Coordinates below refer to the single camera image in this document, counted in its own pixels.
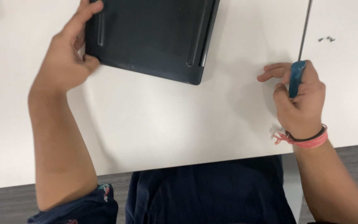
black laptop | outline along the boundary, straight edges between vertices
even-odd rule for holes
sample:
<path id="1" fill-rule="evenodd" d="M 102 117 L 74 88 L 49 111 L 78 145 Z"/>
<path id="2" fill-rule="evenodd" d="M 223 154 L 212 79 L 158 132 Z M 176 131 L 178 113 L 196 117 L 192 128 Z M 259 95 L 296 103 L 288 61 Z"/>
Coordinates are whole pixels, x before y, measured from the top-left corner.
<path id="1" fill-rule="evenodd" d="M 219 0 L 103 2 L 86 25 L 87 54 L 104 65 L 200 84 Z"/>

floor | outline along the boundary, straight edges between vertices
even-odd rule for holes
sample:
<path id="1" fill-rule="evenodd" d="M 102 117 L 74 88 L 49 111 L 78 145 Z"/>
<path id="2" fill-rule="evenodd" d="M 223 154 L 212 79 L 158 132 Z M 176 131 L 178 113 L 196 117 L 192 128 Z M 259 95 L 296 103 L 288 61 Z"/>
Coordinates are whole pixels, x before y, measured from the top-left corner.
<path id="1" fill-rule="evenodd" d="M 342 161 L 358 183 L 358 146 L 337 149 Z M 114 196 L 119 204 L 117 223 L 125 223 L 125 201 L 127 199 L 130 173 L 100 176 L 101 183 L 112 183 Z M 27 218 L 38 212 L 34 185 L 0 188 L 0 224 L 24 224 Z M 300 224 L 313 221 L 305 200 L 302 202 Z"/>

person's left hand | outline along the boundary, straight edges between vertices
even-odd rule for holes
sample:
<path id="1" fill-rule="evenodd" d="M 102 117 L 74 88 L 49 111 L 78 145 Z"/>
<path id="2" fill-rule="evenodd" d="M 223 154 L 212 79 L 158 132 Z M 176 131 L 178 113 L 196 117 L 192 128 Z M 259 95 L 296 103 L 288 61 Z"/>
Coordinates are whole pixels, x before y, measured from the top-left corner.
<path id="1" fill-rule="evenodd" d="M 68 90 L 84 83 L 99 67 L 97 58 L 89 55 L 81 58 L 78 50 L 84 45 L 85 23 L 102 9 L 101 0 L 91 4 L 89 0 L 81 0 L 77 13 L 62 32 L 52 38 L 32 91 L 66 94 Z"/>

person's right hand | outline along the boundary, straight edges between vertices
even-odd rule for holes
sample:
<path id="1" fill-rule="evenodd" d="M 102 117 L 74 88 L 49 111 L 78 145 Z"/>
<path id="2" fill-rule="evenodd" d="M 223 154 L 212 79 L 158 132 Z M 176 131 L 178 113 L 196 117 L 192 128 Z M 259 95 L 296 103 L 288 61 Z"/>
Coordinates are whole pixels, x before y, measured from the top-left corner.
<path id="1" fill-rule="evenodd" d="M 277 118 L 286 131 L 298 140 L 317 135 L 322 128 L 321 113 L 325 100 L 325 84 L 319 79 L 311 61 L 306 61 L 298 95 L 290 99 L 285 84 L 291 76 L 291 63 L 266 65 L 265 73 L 259 75 L 259 82 L 271 78 L 282 78 L 282 83 L 275 86 L 273 99 L 276 103 Z"/>

sleeve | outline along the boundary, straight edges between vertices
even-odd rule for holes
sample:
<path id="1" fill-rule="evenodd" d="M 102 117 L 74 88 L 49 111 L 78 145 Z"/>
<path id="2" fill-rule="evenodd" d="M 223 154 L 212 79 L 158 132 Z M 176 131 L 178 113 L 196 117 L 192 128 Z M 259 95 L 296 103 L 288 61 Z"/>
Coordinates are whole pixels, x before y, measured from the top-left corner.
<path id="1" fill-rule="evenodd" d="M 37 224 L 115 224 L 118 204 L 112 185 L 103 184 L 90 194 L 59 205 L 47 212 L 39 212 L 27 223 Z"/>

